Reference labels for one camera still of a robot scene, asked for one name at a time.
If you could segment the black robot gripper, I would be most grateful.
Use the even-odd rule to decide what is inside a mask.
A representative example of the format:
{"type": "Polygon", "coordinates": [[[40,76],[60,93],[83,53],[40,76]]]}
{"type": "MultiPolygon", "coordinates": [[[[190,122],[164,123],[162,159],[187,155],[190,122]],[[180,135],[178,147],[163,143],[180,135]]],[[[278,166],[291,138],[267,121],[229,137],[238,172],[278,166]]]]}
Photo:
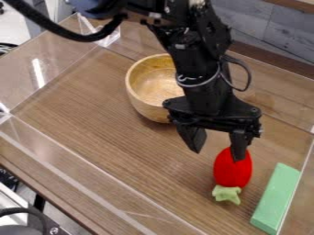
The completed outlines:
{"type": "Polygon", "coordinates": [[[207,139],[206,129],[230,133],[231,156],[235,162],[246,158],[247,146],[253,138],[262,134],[262,110],[242,101],[235,95],[227,98],[217,114],[198,114],[179,96],[163,102],[170,121],[178,125],[178,134],[187,147],[196,153],[202,151],[207,139]]]}

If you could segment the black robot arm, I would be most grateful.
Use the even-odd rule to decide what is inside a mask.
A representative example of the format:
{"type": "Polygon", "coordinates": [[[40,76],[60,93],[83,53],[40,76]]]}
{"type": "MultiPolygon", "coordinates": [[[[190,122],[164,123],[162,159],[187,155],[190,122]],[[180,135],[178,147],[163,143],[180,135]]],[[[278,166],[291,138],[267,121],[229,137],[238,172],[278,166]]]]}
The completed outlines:
{"type": "Polygon", "coordinates": [[[209,129],[230,134],[231,159],[242,161],[247,146],[262,134],[258,107],[242,101],[231,82],[230,65],[246,63],[227,54],[231,28],[211,0],[71,0],[82,15],[108,24],[83,35],[54,23],[24,0],[4,0],[31,21],[58,36],[79,42],[106,39],[126,21],[147,26],[172,59],[182,96],[163,101],[168,120],[194,152],[202,150],[209,129]]]}

